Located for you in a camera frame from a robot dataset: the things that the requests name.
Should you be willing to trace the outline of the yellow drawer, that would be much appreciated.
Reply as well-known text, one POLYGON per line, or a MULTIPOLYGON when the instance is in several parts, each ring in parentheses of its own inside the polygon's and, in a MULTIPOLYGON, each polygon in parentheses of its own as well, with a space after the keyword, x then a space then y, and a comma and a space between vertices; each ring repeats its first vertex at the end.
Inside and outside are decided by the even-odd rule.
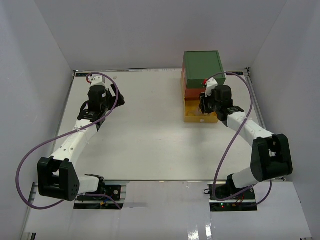
POLYGON ((202 114, 200 109, 199 98, 185 98, 184 99, 184 116, 185 123, 218 123, 218 117, 215 112, 210 114, 202 114))

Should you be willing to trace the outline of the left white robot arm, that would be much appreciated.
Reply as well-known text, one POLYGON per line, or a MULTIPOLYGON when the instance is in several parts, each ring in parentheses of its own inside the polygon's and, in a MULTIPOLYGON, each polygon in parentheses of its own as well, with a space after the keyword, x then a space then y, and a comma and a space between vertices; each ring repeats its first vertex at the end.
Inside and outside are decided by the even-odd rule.
POLYGON ((41 196, 72 202, 78 195, 89 193, 99 200, 105 196, 103 178, 89 174, 78 176, 76 164, 86 145, 99 131, 105 115, 111 109, 125 104, 123 95, 115 95, 104 85, 94 85, 88 92, 88 100, 80 108, 75 132, 50 156, 37 163, 38 192, 41 196))

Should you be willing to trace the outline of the large tape roll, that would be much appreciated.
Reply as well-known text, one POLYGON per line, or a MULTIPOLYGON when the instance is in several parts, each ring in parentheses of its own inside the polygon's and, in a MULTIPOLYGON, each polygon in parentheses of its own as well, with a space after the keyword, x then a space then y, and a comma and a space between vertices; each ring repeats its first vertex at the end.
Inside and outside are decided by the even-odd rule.
POLYGON ((196 109, 188 111, 186 115, 188 117, 196 117, 196 116, 202 116, 203 114, 199 108, 196 108, 196 109))

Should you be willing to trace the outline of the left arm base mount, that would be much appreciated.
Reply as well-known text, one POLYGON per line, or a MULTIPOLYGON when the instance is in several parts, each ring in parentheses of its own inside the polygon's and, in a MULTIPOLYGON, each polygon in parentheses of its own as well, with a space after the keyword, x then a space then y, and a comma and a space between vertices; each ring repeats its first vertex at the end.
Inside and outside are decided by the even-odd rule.
POLYGON ((94 193, 79 195, 74 202, 75 210, 121 210, 125 198, 121 185, 102 185, 94 193))

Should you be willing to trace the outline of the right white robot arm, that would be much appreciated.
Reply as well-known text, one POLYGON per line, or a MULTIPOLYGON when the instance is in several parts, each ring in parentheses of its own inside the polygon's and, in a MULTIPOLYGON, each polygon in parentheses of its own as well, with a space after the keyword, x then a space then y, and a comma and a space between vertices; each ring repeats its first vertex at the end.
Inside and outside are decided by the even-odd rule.
POLYGON ((249 167, 230 174, 221 186, 213 183, 210 186, 212 200, 236 200, 249 187, 293 173, 288 138, 284 134, 273 134, 249 119, 241 107, 234 105, 229 86, 213 84, 206 87, 199 98, 202 113, 216 113, 220 122, 251 147, 249 167))

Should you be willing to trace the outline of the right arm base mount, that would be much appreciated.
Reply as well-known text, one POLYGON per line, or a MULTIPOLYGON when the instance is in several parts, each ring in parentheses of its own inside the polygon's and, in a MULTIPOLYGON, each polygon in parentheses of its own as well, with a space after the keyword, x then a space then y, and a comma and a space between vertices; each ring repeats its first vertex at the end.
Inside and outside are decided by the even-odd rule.
POLYGON ((225 201, 218 199, 230 197, 233 193, 224 184, 217 184, 215 189, 216 198, 214 198, 213 189, 213 184, 209 184, 203 191, 209 197, 209 208, 212 213, 255 212, 258 210, 256 195, 252 188, 225 201))

